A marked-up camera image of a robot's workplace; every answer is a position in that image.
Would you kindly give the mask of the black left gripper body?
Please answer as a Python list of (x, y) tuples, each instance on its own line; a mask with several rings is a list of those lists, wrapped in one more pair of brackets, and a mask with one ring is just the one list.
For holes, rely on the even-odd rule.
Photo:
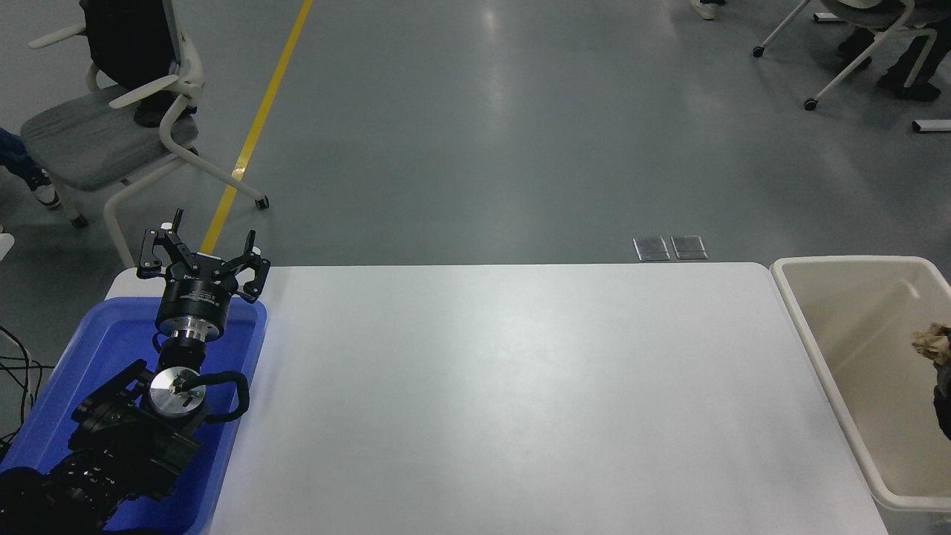
[(158, 308), (158, 328), (172, 328), (172, 322), (187, 317), (207, 322), (213, 328), (227, 325), (231, 299), (238, 290), (233, 274), (223, 279), (195, 278), (167, 272)]

